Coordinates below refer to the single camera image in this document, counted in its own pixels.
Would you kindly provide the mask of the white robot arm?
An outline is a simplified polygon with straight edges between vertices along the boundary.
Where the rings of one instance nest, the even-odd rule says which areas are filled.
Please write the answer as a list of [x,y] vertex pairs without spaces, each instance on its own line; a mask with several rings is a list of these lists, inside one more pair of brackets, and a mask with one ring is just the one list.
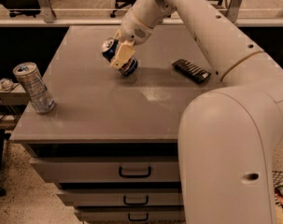
[[206,0],[137,0],[112,66],[177,12],[224,86],[195,98],[178,129],[187,224],[277,224],[272,153],[283,141],[283,69]]

